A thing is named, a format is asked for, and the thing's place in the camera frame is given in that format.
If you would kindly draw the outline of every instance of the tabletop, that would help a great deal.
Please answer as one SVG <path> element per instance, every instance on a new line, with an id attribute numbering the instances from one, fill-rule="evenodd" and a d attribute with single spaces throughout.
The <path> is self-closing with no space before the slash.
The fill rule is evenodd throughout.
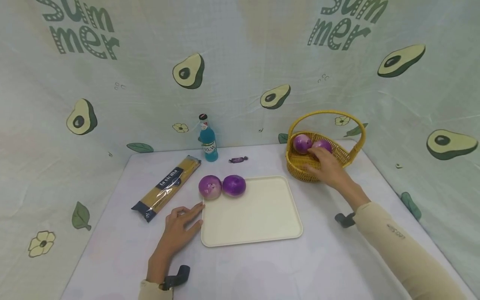
<path id="1" fill-rule="evenodd" d="M 353 140 L 338 142 L 346 149 L 355 144 Z M 172 261 L 170 274 L 176 274 L 181 264 L 191 267 L 188 282 L 175 288 L 175 300 L 408 299 L 356 227 L 343 229 L 334 220 L 337 213 L 351 213 L 341 195 L 324 184 L 301 182 L 288 173 L 284 144 L 220 148 L 218 153 L 219 159 L 213 163 L 202 159 L 202 150 L 133 155 L 61 299 L 136 299 L 147 260 L 163 233 L 165 217 L 175 207 L 200 202 L 198 182 L 209 174 L 219 178 L 231 174 L 286 177 L 303 234 L 291 240 L 215 248 L 202 245 L 197 235 Z M 130 208 L 187 155 L 202 159 L 202 165 L 147 223 Z M 249 159 L 228 162 L 241 156 Z M 475 299 L 363 151 L 346 170 L 372 201 L 392 214 L 446 268 L 468 298 Z"/>

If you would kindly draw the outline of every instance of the black clip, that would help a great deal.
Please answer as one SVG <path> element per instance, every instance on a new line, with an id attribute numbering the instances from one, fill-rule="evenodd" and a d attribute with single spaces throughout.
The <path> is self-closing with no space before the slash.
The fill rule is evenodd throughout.
<path id="1" fill-rule="evenodd" d="M 179 268 L 179 272 L 176 275 L 165 277 L 165 282 L 162 285 L 162 290 L 169 290 L 172 287 L 184 284 L 185 282 L 187 282 L 189 275 L 190 267 L 184 264 L 181 265 Z"/>
<path id="2" fill-rule="evenodd" d="M 344 214 L 337 214 L 335 216 L 335 221 L 337 221 L 343 228 L 348 228 L 355 225 L 355 221 L 353 220 L 354 216 L 355 213 L 351 213 L 348 216 L 345 216 Z"/>

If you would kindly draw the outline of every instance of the wicker basket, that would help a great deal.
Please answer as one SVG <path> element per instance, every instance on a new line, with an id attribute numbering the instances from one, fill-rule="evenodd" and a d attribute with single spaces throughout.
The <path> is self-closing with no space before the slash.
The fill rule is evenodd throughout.
<path id="1" fill-rule="evenodd" d="M 318 115 L 318 114 L 337 114 L 341 116 L 346 116 L 354 120 L 359 125 L 361 129 L 361 137 L 358 143 L 353 147 L 353 149 L 350 152 L 347 152 L 347 150 L 345 150 L 342 146 L 340 146 L 333 140 L 319 133 L 311 132 L 311 131 L 301 131 L 301 132 L 293 133 L 295 126 L 297 126 L 297 124 L 301 120 L 313 115 Z M 309 155 L 309 154 L 302 155 L 302 154 L 299 154 L 297 151 L 295 151 L 295 149 L 293 148 L 293 139 L 299 134 L 307 135 L 309 138 L 312 139 L 312 141 L 328 140 L 330 144 L 332 144 L 333 155 L 335 156 L 335 158 L 338 160 L 338 162 L 342 167 L 346 167 L 353 162 L 358 152 L 362 148 L 363 144 L 365 143 L 365 127 L 363 127 L 363 124 L 359 120 L 357 120 L 357 118 L 345 112 L 341 112 L 337 110 L 318 110 L 318 111 L 314 111 L 309 114 L 306 114 L 303 117 L 300 117 L 292 124 L 292 126 L 290 126 L 290 129 L 288 131 L 286 157 L 287 157 L 287 169 L 290 172 L 290 174 L 292 174 L 292 176 L 295 177 L 296 179 L 305 181 L 305 182 L 318 182 L 319 180 L 315 176 L 308 173 L 303 165 L 309 164 L 314 168 L 320 168 L 320 161 L 317 158 L 313 157 L 312 155 Z"/>

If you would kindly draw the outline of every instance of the white tray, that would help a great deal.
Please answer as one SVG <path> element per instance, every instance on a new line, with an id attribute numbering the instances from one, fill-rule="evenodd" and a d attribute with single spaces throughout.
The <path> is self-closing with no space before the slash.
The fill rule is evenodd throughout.
<path id="1" fill-rule="evenodd" d="M 205 200 L 202 243 L 207 247 L 298 238 L 300 216 L 287 179 L 282 176 L 247 178 L 239 198 L 224 193 Z"/>

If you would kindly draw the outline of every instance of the sleeve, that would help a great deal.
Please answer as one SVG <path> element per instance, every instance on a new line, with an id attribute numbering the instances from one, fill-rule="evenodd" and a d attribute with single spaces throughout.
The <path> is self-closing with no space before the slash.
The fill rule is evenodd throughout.
<path id="1" fill-rule="evenodd" d="M 413 300 L 466 299 L 447 271 L 379 204 L 360 206 L 353 219 Z"/>
<path id="2" fill-rule="evenodd" d="M 142 280 L 138 300 L 172 300 L 173 290 L 161 290 L 158 284 Z"/>

